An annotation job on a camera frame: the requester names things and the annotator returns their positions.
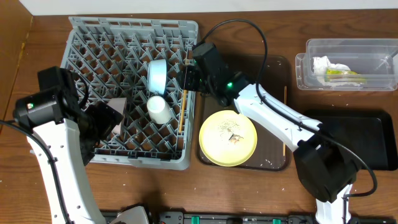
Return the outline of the black plastic bin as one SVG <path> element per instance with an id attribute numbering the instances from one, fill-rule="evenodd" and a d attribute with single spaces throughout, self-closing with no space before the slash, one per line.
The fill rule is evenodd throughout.
<path id="1" fill-rule="evenodd" d="M 391 116 L 383 110 L 308 110 L 337 142 L 373 170 L 397 170 L 397 146 Z"/>

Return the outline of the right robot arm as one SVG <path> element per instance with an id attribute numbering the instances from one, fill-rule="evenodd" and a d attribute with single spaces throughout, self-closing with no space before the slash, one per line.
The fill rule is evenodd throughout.
<path id="1" fill-rule="evenodd" d="M 234 72 L 212 43 L 193 49 L 194 63 L 177 73 L 184 90 L 211 95 L 266 128 L 293 152 L 301 184 L 316 198 L 318 223 L 349 223 L 348 201 L 363 161 L 324 132 L 320 121 L 283 104 L 251 77 Z"/>

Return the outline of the cream white cup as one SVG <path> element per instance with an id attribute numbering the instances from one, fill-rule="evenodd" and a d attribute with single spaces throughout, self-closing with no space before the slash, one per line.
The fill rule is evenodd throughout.
<path id="1" fill-rule="evenodd" d="M 170 106 L 161 96 L 152 96 L 147 101 L 147 110 L 156 124 L 165 124 L 172 119 Z"/>

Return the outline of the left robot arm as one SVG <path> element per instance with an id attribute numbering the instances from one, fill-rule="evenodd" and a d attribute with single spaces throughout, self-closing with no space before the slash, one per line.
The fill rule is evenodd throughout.
<path id="1" fill-rule="evenodd" d="M 99 101 L 83 105 L 75 79 L 67 69 L 39 71 L 38 93 L 16 101 L 13 117 L 38 160 L 53 223 L 105 223 L 88 182 L 85 166 L 94 148 L 123 116 Z"/>

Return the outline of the white napkin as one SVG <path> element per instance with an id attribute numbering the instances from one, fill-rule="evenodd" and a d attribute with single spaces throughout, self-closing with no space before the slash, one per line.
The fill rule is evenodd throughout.
<path id="1" fill-rule="evenodd" d="M 328 68 L 337 69 L 337 70 L 351 70 L 351 69 L 349 68 L 349 66 L 344 65 L 344 64 L 331 63 L 327 56 L 313 57 L 312 59 L 313 59 L 313 74 L 315 75 L 317 80 L 323 86 L 338 87 L 338 86 L 360 86 L 360 85 L 362 85 L 362 84 L 353 83 L 353 82 L 326 82 L 325 76 L 326 76 L 326 70 Z"/>

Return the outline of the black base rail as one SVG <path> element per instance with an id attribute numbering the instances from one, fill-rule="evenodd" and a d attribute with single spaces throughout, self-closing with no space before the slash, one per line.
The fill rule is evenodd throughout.
<path id="1" fill-rule="evenodd" d="M 281 223 L 281 224 L 309 224 L 318 223 L 315 215 L 310 213 L 296 213 L 288 215 L 266 215 L 266 214 L 232 214 L 232 213 L 188 213 L 183 208 L 171 209 L 168 211 L 151 211 L 146 204 L 138 203 L 136 205 L 143 205 L 146 212 L 149 212 L 149 223 L 166 223 L 166 224 L 191 224 L 191 223 Z M 127 208 L 116 210 L 102 210 L 107 223 L 111 223 L 121 212 L 125 212 Z M 382 217 L 353 217 L 348 223 L 354 224 L 396 224 L 397 220 L 392 218 Z"/>

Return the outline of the brown serving tray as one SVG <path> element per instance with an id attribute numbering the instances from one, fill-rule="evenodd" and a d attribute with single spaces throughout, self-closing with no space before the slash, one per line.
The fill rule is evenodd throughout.
<path id="1" fill-rule="evenodd" d="M 230 70 L 244 72 L 252 79 L 257 77 L 263 60 L 262 55 L 222 54 L 221 56 L 228 64 Z M 284 102 L 291 87 L 290 81 L 291 66 L 289 61 L 280 55 L 268 56 L 266 68 L 261 79 L 261 86 L 273 97 Z M 201 102 L 203 108 L 201 109 L 200 124 L 203 124 L 213 113 L 224 110 L 210 96 L 204 96 Z M 278 172 L 288 167 L 291 153 L 284 147 L 283 142 L 257 122 L 253 122 L 253 125 L 257 131 L 256 149 L 246 162 L 236 166 L 236 168 Z"/>

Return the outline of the orange snack wrapper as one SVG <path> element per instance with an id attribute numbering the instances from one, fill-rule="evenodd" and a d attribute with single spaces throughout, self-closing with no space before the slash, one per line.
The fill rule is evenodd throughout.
<path id="1" fill-rule="evenodd" d="M 326 70 L 325 76 L 326 82 L 353 82 L 364 84 L 366 83 L 366 79 L 363 78 L 360 74 L 353 72 L 351 70 L 337 70 L 330 69 Z"/>

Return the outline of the pink saucer plate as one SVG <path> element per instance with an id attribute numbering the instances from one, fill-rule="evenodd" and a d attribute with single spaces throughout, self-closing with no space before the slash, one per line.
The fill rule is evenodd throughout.
<path id="1" fill-rule="evenodd" d="M 126 103 L 127 103 L 127 98 L 112 98 L 108 102 L 108 106 L 116 110 L 118 113 L 122 114 L 123 117 L 122 120 L 119 122 L 119 124 L 113 128 L 112 132 L 114 134 L 121 134 L 122 132 L 121 130 L 125 118 L 124 112 L 126 109 Z"/>

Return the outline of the grey plastic dish rack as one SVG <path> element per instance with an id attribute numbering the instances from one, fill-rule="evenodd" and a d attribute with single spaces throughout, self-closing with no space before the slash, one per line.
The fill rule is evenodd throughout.
<path id="1" fill-rule="evenodd" d="M 153 169 L 184 170 L 190 165 L 195 93 L 187 92 L 182 133 L 178 133 L 183 90 L 177 73 L 191 60 L 199 37 L 195 21 L 71 17 L 73 27 L 61 66 L 79 73 L 80 96 L 88 104 L 127 98 L 121 134 L 110 134 L 94 150 L 93 161 Z M 147 72 L 153 60 L 166 59 L 164 98 L 172 119 L 154 123 Z"/>

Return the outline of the yellow plate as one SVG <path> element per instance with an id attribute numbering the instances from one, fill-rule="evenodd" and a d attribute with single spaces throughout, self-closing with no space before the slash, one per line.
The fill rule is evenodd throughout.
<path id="1" fill-rule="evenodd" d="M 246 162 L 257 146 L 257 131 L 252 121 L 233 110 L 213 113 L 199 132 L 202 153 L 212 163 L 233 167 Z"/>

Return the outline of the clear plastic bin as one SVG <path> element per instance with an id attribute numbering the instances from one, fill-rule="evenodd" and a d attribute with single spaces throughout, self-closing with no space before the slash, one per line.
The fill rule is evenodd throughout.
<path id="1" fill-rule="evenodd" d="M 323 86 L 313 74 L 313 57 L 327 56 L 360 74 L 360 86 Z M 310 39 L 304 53 L 296 55 L 297 86 L 301 90 L 395 91 L 397 90 L 397 39 Z"/>

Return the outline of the light blue bowl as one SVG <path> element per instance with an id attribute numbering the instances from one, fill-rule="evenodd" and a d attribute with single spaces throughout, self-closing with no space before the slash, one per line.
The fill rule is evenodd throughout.
<path id="1" fill-rule="evenodd" d="M 166 59 L 153 60 L 148 66 L 148 89 L 156 95 L 165 93 L 167 81 Z"/>

